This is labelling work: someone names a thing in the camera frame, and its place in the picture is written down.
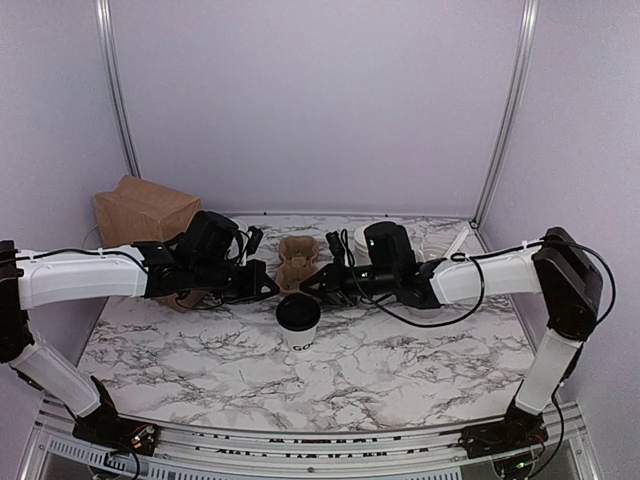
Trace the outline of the black plastic cup lid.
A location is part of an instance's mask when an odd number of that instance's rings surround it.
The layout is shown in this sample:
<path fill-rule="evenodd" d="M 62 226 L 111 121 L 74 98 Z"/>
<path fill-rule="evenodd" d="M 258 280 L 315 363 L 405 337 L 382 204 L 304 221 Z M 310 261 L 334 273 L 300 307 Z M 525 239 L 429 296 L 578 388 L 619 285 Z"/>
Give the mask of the black plastic cup lid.
<path fill-rule="evenodd" d="M 315 327 L 321 318 L 319 304 L 310 296 L 293 293 L 284 297 L 276 308 L 276 320 L 284 329 L 301 332 Z"/>

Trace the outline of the white paper coffee cup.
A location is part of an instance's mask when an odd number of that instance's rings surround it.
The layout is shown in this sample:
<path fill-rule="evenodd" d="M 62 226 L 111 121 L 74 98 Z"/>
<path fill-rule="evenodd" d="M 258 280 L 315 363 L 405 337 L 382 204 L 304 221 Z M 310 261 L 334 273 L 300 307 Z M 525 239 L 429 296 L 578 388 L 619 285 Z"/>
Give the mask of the white paper coffee cup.
<path fill-rule="evenodd" d="M 288 347 L 295 352 L 310 349 L 320 318 L 319 304 L 302 293 L 284 297 L 276 308 L 276 321 Z"/>

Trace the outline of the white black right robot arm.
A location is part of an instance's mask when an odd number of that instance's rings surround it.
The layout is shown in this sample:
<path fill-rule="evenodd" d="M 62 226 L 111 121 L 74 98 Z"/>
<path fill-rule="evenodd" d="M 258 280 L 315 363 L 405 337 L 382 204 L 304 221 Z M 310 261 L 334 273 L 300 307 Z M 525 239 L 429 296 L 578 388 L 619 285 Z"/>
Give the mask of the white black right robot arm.
<path fill-rule="evenodd" d="M 300 284 L 302 292 L 333 305 L 359 298 L 392 295 L 418 310 L 439 309 L 487 297 L 540 293 L 548 312 L 547 331 L 495 438 L 515 448 L 534 431 L 552 395 L 575 364 L 599 323 L 603 278 L 587 254 L 562 228 L 549 229 L 531 243 L 479 256 L 456 253 L 427 262 L 416 259 L 406 229 L 384 221 L 364 231 L 370 262 L 355 266 L 347 239 L 336 232 L 326 239 L 332 263 Z"/>

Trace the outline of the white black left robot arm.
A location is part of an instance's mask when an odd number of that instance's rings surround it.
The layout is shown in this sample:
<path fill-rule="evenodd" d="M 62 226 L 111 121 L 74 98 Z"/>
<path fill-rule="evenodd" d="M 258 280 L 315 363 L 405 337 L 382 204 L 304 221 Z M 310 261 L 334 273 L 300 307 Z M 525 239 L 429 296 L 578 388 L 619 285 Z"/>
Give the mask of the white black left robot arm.
<path fill-rule="evenodd" d="M 261 229 L 199 211 L 186 230 L 161 241 L 84 250 L 18 250 L 1 244 L 1 361 L 54 395 L 106 445 L 125 438 L 126 423 L 100 381 L 81 373 L 29 327 L 29 311 L 94 298 L 154 299 L 192 292 L 216 304 L 251 303 L 279 292 L 254 259 Z"/>

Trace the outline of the brown paper takeout bag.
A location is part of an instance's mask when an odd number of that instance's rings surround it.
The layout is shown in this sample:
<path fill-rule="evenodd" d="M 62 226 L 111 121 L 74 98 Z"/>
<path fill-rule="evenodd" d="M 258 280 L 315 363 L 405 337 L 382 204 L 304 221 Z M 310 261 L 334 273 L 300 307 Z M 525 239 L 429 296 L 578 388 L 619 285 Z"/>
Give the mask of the brown paper takeout bag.
<path fill-rule="evenodd" d="M 94 209 L 102 245 L 111 248 L 171 240 L 187 229 L 202 204 L 197 196 L 124 176 L 114 190 L 94 196 Z"/>

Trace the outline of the brown cardboard cup carrier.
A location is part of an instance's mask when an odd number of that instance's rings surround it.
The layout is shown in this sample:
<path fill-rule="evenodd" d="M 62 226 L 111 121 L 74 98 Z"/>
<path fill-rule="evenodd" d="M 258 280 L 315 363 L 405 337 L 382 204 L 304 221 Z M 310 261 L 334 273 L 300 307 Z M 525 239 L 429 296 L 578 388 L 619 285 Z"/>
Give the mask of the brown cardboard cup carrier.
<path fill-rule="evenodd" d="M 311 236 L 288 236 L 279 244 L 276 283 L 281 295 L 300 292 L 300 283 L 318 271 L 319 244 Z"/>

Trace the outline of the orange white bowl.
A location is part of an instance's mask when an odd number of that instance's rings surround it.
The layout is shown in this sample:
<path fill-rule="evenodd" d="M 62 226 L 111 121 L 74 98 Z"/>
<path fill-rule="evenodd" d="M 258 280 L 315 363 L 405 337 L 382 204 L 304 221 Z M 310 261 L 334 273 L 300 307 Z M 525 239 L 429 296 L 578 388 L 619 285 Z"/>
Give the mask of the orange white bowl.
<path fill-rule="evenodd" d="M 242 232 L 248 232 L 248 225 L 246 222 L 239 218 L 232 218 L 232 221 L 238 226 L 238 229 Z"/>

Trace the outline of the white utensil holder cup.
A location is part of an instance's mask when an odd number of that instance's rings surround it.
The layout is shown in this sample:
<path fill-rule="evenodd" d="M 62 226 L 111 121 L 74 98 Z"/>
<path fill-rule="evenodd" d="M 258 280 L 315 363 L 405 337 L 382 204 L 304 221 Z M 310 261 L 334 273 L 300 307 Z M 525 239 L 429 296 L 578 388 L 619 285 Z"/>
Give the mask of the white utensil holder cup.
<path fill-rule="evenodd" d="M 419 272 L 421 266 L 431 260 L 441 258 L 447 251 L 447 246 L 443 244 L 422 244 L 414 250 L 414 257 L 416 260 L 416 272 Z M 429 309 L 417 309 L 414 311 L 414 315 L 420 319 L 420 321 L 431 322 L 440 315 L 442 307 L 429 308 Z"/>

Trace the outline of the white plastic stirrers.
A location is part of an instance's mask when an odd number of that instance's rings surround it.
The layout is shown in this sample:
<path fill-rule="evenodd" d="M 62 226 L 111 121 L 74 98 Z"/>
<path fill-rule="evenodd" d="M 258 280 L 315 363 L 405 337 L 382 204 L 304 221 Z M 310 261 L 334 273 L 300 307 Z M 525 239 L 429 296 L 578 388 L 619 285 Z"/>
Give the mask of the white plastic stirrers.
<path fill-rule="evenodd" d="M 449 245 L 445 253 L 443 254 L 443 258 L 449 259 L 454 253 L 458 252 L 460 247 L 465 242 L 466 238 L 471 232 L 470 227 L 464 227 L 456 236 L 454 241 Z"/>

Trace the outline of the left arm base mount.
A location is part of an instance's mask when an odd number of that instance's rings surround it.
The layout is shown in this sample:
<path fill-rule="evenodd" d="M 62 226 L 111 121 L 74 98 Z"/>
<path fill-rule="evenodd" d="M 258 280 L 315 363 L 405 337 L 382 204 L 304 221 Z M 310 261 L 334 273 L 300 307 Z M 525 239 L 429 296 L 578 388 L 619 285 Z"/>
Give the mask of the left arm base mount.
<path fill-rule="evenodd" d="M 158 443 L 160 427 L 154 423 L 122 417 L 103 383 L 94 376 L 90 379 L 97 388 L 99 405 L 87 416 L 73 414 L 73 436 L 102 446 L 116 447 L 122 444 L 123 448 L 131 448 L 137 454 L 152 456 Z"/>

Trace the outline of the right aluminium corner post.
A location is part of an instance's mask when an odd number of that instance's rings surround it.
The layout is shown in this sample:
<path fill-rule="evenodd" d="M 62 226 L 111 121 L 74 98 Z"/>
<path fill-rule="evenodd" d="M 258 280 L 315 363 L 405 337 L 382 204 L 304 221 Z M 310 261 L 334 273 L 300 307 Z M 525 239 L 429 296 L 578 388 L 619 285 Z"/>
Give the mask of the right aluminium corner post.
<path fill-rule="evenodd" d="M 512 130 L 524 95 L 530 67 L 539 4 L 540 2 L 538 0 L 526 0 L 523 2 L 514 63 L 505 106 L 492 150 L 489 169 L 473 216 L 473 223 L 476 229 L 479 229 L 487 218 L 491 201 L 498 185 L 499 176 L 506 161 Z"/>

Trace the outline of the aluminium corner post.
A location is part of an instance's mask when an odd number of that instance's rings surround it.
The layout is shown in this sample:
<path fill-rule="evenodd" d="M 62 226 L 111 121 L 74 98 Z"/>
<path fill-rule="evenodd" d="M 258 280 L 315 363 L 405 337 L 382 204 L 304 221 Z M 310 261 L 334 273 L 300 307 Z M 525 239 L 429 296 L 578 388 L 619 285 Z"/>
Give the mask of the aluminium corner post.
<path fill-rule="evenodd" d="M 118 65 L 111 2 L 109 0 L 96 0 L 95 7 L 98 35 L 105 66 L 107 85 L 115 116 L 118 136 L 124 154 L 126 170 L 129 175 L 140 178 L 141 169 L 127 115 L 125 95 Z"/>
<path fill-rule="evenodd" d="M 498 185 L 499 176 L 506 161 L 512 130 L 524 95 L 530 67 L 539 4 L 540 2 L 538 0 L 526 0 L 523 2 L 514 63 L 505 106 L 492 150 L 489 169 L 473 216 L 473 223 L 476 229 L 479 229 L 487 218 L 491 201 Z"/>

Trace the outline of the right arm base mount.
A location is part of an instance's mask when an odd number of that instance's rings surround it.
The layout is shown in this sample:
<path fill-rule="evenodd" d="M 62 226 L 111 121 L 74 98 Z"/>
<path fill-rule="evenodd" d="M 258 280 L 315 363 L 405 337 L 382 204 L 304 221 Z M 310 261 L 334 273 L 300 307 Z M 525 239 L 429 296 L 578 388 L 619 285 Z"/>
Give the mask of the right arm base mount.
<path fill-rule="evenodd" d="M 464 427 L 458 445 L 475 459 L 542 445 L 548 438 L 543 415 L 522 410 L 512 400 L 501 420 Z"/>

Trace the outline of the left aluminium corner post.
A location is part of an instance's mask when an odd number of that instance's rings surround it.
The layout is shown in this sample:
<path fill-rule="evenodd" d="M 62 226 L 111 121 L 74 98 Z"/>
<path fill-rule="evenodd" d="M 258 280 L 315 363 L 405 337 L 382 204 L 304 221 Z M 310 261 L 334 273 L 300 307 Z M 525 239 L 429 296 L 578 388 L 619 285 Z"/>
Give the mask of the left aluminium corner post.
<path fill-rule="evenodd" d="M 125 95 L 118 65 L 111 2 L 109 0 L 96 0 L 95 7 L 98 35 L 105 66 L 107 85 L 115 116 L 118 136 L 124 154 L 126 170 L 129 175 L 140 178 L 141 169 L 127 115 Z"/>

